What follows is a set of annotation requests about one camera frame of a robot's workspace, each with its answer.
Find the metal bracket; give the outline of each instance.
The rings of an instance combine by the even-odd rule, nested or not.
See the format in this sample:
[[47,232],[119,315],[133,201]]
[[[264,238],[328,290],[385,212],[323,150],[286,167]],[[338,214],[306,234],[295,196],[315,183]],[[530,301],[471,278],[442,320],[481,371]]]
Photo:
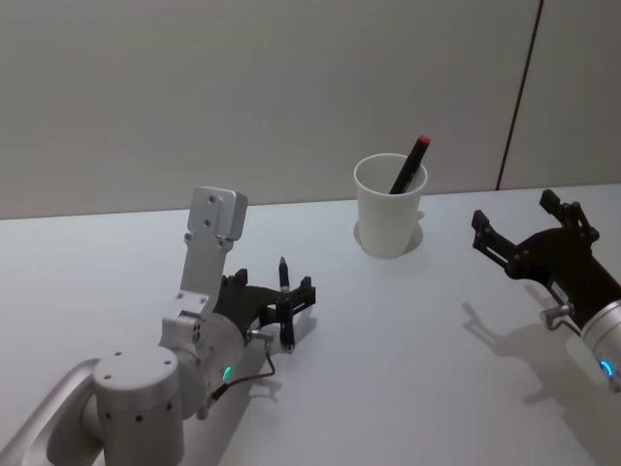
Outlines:
[[160,346],[185,350],[200,361],[201,325],[217,303],[226,254],[244,230],[247,198],[230,189],[194,189],[180,291],[162,322]]

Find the marker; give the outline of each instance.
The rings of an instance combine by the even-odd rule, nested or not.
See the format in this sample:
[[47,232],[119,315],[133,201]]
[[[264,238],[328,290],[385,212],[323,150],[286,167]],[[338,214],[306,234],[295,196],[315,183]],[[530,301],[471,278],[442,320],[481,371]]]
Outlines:
[[411,152],[406,159],[406,163],[399,172],[397,180],[390,189],[390,194],[403,194],[408,191],[409,184],[414,179],[416,172],[420,168],[420,163],[423,161],[423,156],[427,151],[427,148],[431,144],[431,139],[427,136],[420,136],[414,144]]
[[289,292],[289,267],[284,260],[284,257],[280,258],[280,264],[278,265],[278,278],[280,279],[280,291],[283,293]]

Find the green led light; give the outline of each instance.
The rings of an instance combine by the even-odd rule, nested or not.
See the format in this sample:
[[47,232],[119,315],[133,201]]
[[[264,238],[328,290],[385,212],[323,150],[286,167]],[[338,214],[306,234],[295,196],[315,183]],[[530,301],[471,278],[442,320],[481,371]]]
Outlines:
[[231,376],[231,371],[233,370],[233,368],[231,366],[226,366],[226,369],[224,369],[224,374],[222,374],[222,379],[225,382],[229,382],[229,377]]

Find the white paper cup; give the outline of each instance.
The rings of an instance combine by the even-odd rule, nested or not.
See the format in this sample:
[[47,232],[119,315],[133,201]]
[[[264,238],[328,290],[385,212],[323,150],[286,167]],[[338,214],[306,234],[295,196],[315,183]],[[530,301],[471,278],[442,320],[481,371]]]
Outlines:
[[404,194],[388,194],[407,157],[379,153],[362,159],[353,171],[362,248],[384,259],[406,251],[418,222],[418,204],[427,183],[422,165]]

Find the cable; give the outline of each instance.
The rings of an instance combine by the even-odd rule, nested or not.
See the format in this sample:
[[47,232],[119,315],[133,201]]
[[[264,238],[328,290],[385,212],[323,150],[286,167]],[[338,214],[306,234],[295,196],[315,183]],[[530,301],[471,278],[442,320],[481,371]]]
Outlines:
[[256,376],[248,376],[237,379],[236,381],[232,381],[230,383],[223,383],[219,386],[214,393],[212,393],[212,404],[215,403],[230,387],[237,385],[238,383],[256,381],[258,379],[265,379],[267,377],[274,376],[276,374],[276,366],[274,365],[274,361],[272,361],[272,356],[270,355],[270,343],[265,342],[265,358],[270,365],[271,371],[266,372],[265,374],[257,374]]

